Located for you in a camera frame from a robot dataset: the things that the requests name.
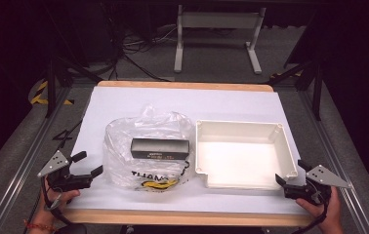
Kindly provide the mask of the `black metal stand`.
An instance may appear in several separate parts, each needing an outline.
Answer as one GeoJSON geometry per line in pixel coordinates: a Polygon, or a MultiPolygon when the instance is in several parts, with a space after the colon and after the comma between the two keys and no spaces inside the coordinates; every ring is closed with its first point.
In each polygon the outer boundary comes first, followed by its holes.
{"type": "Polygon", "coordinates": [[[306,61],[294,66],[293,68],[281,74],[274,74],[266,81],[267,85],[273,86],[290,76],[294,76],[298,72],[301,73],[299,79],[295,83],[298,91],[306,91],[310,84],[313,84],[313,95],[311,110],[317,121],[320,121],[320,101],[322,93],[322,69],[321,65],[316,61],[306,61]]]}
{"type": "Polygon", "coordinates": [[[74,76],[68,71],[69,68],[80,73],[82,77],[88,78],[95,84],[98,84],[103,80],[98,75],[83,68],[81,65],[71,62],[68,58],[52,55],[47,72],[47,118],[53,115],[58,105],[56,82],[59,82],[63,88],[70,88],[74,82],[74,76]]]}

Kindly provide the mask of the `person's left hand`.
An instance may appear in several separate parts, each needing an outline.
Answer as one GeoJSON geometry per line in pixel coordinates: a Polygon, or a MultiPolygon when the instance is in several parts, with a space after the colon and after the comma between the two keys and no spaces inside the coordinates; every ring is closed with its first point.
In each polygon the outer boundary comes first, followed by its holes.
{"type": "Polygon", "coordinates": [[[69,224],[70,221],[63,216],[62,212],[64,211],[66,204],[79,195],[79,190],[56,192],[49,189],[48,191],[42,191],[40,204],[34,221],[36,223],[52,225],[55,220],[61,220],[65,224],[69,224]]]}

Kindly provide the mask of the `aluminium rail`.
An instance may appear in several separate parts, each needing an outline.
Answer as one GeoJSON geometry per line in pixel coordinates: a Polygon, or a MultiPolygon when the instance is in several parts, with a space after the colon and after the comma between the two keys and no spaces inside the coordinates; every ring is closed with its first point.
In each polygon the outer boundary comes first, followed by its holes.
{"type": "Polygon", "coordinates": [[[57,107],[54,107],[49,116],[43,119],[42,124],[36,136],[33,138],[28,151],[25,153],[23,159],[20,161],[20,166],[18,167],[15,174],[12,176],[12,179],[8,184],[8,188],[3,194],[3,197],[0,201],[0,227],[5,222],[8,213],[17,200],[21,189],[29,175],[29,172],[39,155],[39,151],[45,141],[46,135],[50,127],[54,123],[54,120],[56,119],[56,116],[58,115],[61,106],[64,100],[67,98],[69,92],[69,88],[61,88],[58,91],[58,94],[56,95],[57,107]]]}
{"type": "Polygon", "coordinates": [[[314,116],[310,97],[306,92],[299,92],[299,97],[306,109],[307,116],[315,128],[319,140],[323,145],[325,160],[327,161],[329,168],[348,183],[348,188],[340,188],[340,194],[345,199],[348,210],[357,226],[359,234],[369,234],[368,216],[360,203],[360,199],[358,198],[353,183],[341,165],[338,155],[326,133],[325,128],[314,116]]]}

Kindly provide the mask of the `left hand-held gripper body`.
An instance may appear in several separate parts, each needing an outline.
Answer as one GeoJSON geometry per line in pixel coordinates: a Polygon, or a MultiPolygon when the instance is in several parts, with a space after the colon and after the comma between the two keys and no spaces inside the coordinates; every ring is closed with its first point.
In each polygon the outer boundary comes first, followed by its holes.
{"type": "Polygon", "coordinates": [[[73,175],[69,171],[71,164],[74,163],[71,157],[66,157],[57,150],[37,176],[45,176],[49,187],[54,191],[66,192],[89,188],[93,181],[91,175],[73,175]]]}

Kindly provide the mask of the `white plastic tray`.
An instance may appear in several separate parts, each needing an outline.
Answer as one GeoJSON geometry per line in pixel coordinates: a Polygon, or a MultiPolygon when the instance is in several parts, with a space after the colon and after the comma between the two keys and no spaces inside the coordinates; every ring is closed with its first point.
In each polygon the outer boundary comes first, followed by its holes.
{"type": "Polygon", "coordinates": [[[209,188],[277,190],[299,173],[280,123],[196,123],[195,172],[209,188]]]}

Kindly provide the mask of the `person's right hand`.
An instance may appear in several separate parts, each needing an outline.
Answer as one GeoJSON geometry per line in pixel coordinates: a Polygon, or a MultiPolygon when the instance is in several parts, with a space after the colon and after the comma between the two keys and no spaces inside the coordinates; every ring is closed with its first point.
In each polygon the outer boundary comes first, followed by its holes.
{"type": "MultiPolygon", "coordinates": [[[[324,212],[321,206],[315,206],[308,201],[299,198],[296,203],[305,209],[311,216],[318,217],[324,212]]],[[[327,208],[326,218],[318,224],[322,234],[344,234],[344,229],[341,224],[341,200],[337,188],[331,187],[331,198],[327,208]]]]}

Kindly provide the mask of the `white paper sheet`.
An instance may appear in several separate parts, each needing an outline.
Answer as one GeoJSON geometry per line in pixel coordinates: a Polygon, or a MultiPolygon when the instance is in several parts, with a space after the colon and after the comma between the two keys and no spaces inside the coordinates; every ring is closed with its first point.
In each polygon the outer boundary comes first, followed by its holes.
{"type": "MultiPolygon", "coordinates": [[[[85,173],[103,161],[104,129],[113,120],[137,116],[146,105],[175,111],[191,121],[280,123],[289,126],[279,95],[275,92],[194,90],[167,88],[96,87],[75,142],[75,152],[88,156],[72,166],[85,173]]],[[[294,184],[305,182],[305,172],[290,132],[286,136],[299,175],[294,184]]],[[[111,223],[115,215],[286,215],[303,218],[306,211],[277,190],[209,188],[201,175],[166,192],[132,191],[110,184],[103,175],[92,182],[66,208],[74,221],[111,223]]]]}

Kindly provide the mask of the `black rectangular box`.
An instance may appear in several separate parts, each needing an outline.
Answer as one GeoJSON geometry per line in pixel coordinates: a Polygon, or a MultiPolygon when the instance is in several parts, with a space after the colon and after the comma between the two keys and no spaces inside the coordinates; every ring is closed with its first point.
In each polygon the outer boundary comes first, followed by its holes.
{"type": "Polygon", "coordinates": [[[135,159],[185,160],[190,147],[187,139],[133,138],[130,151],[135,159]]]}

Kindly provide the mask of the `yellow and black floor tape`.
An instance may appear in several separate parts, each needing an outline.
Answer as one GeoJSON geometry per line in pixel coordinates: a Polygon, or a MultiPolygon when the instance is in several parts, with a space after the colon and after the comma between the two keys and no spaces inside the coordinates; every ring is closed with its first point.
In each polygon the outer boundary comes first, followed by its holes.
{"type": "Polygon", "coordinates": [[[46,80],[42,81],[39,87],[37,88],[33,98],[30,100],[31,104],[48,104],[48,100],[46,98],[42,98],[42,94],[44,90],[47,88],[48,82],[46,80]]]}

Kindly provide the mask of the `white metal table frame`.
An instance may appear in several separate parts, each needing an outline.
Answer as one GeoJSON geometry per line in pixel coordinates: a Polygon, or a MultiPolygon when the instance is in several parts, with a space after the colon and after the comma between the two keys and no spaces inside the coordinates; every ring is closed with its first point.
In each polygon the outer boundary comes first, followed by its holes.
{"type": "Polygon", "coordinates": [[[184,28],[230,28],[252,29],[253,37],[245,47],[256,74],[262,73],[255,48],[259,38],[261,27],[266,15],[266,8],[260,8],[256,13],[223,13],[223,12],[189,12],[184,6],[178,7],[177,16],[177,47],[174,62],[174,71],[180,73],[183,67],[184,56],[184,28]]]}

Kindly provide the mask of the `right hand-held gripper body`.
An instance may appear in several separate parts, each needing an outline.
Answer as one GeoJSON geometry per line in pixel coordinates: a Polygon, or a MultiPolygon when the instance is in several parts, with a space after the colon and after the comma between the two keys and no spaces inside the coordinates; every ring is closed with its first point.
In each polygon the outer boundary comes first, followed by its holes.
{"type": "Polygon", "coordinates": [[[350,184],[322,165],[311,167],[306,172],[305,185],[293,185],[286,182],[284,196],[293,200],[302,198],[313,205],[322,205],[331,198],[331,187],[350,188],[350,184]]]}

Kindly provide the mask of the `clear plastic bag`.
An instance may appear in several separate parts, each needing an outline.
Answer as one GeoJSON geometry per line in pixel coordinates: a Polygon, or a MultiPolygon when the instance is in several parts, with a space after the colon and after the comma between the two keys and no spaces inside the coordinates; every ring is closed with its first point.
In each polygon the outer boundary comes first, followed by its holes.
{"type": "Polygon", "coordinates": [[[195,126],[187,116],[148,105],[139,115],[116,119],[105,127],[104,177],[130,190],[171,190],[194,176],[194,142],[195,126]],[[185,160],[135,159],[130,151],[133,138],[187,139],[189,155],[185,160]]]}

